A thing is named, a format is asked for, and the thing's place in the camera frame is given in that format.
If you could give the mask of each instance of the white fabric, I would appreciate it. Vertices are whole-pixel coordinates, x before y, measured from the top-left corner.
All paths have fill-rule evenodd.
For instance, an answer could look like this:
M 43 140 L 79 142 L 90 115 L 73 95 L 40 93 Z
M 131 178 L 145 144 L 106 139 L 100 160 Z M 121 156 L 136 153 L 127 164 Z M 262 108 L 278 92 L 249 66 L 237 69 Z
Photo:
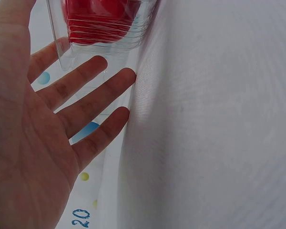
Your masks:
M 140 65 L 117 228 L 286 229 L 286 0 L 162 0 Z

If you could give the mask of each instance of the red object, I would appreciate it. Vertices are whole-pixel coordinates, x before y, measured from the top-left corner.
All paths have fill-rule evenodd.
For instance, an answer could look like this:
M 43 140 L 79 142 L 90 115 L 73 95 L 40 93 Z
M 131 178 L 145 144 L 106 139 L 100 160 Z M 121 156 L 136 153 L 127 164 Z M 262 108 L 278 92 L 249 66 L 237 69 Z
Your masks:
M 122 39 L 130 29 L 140 0 L 61 0 L 70 42 L 92 45 Z

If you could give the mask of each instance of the printed number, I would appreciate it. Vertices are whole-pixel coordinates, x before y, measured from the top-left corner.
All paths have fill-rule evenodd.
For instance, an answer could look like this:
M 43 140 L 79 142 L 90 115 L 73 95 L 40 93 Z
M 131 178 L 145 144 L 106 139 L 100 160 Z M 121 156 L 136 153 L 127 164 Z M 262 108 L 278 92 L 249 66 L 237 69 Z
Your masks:
M 79 224 L 81 224 L 84 228 L 88 228 L 88 227 L 89 227 L 89 226 L 88 226 L 88 224 L 89 224 L 88 221 L 86 221 L 85 223 L 82 223 L 82 222 L 80 222 L 79 220 L 73 220 L 73 221 L 72 221 L 72 224 L 73 224 L 73 225 L 76 225 L 77 222 L 78 222 Z
M 80 215 L 77 214 L 77 212 L 84 212 L 84 213 L 86 213 L 87 215 L 86 215 L 86 216 L 80 216 Z M 86 210 L 81 210 L 81 209 L 76 209 L 76 210 L 74 210 L 74 211 L 73 211 L 73 215 L 74 215 L 75 217 L 77 217 L 77 218 L 80 218 L 80 219 L 88 219 L 88 218 L 90 218 L 90 213 L 89 213 L 88 211 L 86 211 Z
M 86 216 L 80 216 L 80 215 L 78 215 L 79 213 L 84 213 L 84 214 L 86 214 Z M 90 213 L 88 212 L 88 211 L 86 211 L 86 210 L 81 210 L 81 209 L 76 209 L 76 210 L 74 210 L 73 212 L 72 212 L 72 214 L 75 216 L 75 217 L 77 217 L 77 218 L 80 218 L 80 219 L 88 219 L 88 218 L 90 218 Z M 89 222 L 88 221 L 86 221 L 86 222 L 80 222 L 79 220 L 73 220 L 72 222 L 71 222 L 73 225 L 77 225 L 77 223 L 79 223 L 79 224 L 81 224 L 84 228 L 88 228 L 89 226 L 88 226 L 88 224 L 89 224 Z

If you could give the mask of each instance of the clear plastic container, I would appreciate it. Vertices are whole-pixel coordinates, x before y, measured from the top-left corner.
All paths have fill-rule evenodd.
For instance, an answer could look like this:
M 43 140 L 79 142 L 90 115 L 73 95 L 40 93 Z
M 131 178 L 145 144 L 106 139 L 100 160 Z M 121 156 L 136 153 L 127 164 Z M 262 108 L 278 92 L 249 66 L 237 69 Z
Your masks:
M 157 0 L 47 0 L 63 70 L 81 53 L 115 55 L 138 47 Z

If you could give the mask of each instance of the palm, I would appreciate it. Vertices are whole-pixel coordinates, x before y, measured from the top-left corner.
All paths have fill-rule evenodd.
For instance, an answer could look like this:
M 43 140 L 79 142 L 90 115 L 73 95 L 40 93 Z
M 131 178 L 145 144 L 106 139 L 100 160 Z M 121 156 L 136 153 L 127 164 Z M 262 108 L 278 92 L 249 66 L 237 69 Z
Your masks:
M 28 15 L 24 13 L 28 2 L 34 0 L 1 0 L 0 5 L 0 16 L 2 12 L 8 15 L 0 17 L 0 228 L 50 229 L 58 222 L 78 173 L 118 135 L 128 110 L 117 109 L 72 146 L 69 139 L 130 87 L 135 74 L 123 69 L 55 114 L 107 62 L 93 57 L 34 92 L 31 83 L 57 60 L 57 54 L 51 44 L 30 58 Z

